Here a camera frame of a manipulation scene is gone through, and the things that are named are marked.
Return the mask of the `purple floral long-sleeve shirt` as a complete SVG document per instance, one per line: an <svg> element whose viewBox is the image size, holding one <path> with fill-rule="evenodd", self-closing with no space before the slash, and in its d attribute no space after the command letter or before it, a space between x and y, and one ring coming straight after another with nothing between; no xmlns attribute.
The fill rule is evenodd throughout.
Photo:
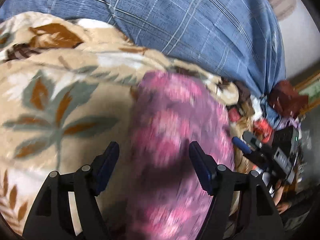
<svg viewBox="0 0 320 240"><path fill-rule="evenodd" d="M217 163L234 169L225 107L199 79L148 72L137 87L131 121L126 238L195 239L212 199L188 147L196 141Z"/></svg>

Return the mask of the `red plastic bag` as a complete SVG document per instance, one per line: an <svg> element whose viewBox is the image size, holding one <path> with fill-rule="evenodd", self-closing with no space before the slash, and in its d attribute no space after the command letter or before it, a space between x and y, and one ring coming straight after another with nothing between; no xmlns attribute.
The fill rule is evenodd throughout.
<svg viewBox="0 0 320 240"><path fill-rule="evenodd" d="M272 127L264 118L253 121L253 131L255 136L263 143L268 143L273 134Z"/></svg>

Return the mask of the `dark red cloth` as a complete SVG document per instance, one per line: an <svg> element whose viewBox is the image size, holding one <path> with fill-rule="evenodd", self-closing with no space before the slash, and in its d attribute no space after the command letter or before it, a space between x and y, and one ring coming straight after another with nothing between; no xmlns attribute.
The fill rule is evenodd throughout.
<svg viewBox="0 0 320 240"><path fill-rule="evenodd" d="M308 104L307 95L299 95L287 80L279 81L268 95L268 104L284 118L296 118Z"/></svg>

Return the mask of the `blue plaid duvet bundle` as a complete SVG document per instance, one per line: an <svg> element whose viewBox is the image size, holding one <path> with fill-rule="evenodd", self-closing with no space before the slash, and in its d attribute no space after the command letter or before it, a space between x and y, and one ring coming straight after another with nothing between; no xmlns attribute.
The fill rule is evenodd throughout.
<svg viewBox="0 0 320 240"><path fill-rule="evenodd" d="M270 125L280 121L266 100L285 79L281 31L268 0L6 0L1 20L27 11L109 23L137 45L241 81L261 98Z"/></svg>

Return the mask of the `beige leaf-print fleece blanket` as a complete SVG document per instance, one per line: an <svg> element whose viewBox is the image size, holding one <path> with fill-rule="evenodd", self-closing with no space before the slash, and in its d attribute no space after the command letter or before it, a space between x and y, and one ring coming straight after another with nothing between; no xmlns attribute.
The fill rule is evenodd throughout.
<svg viewBox="0 0 320 240"><path fill-rule="evenodd" d="M214 98L215 160L235 170L227 107L236 85L199 66L134 45L105 22L25 12L1 24L1 215L17 234L47 174L91 162L111 141L120 158L97 198L110 226L125 210L131 171L131 89L153 71L201 80Z"/></svg>

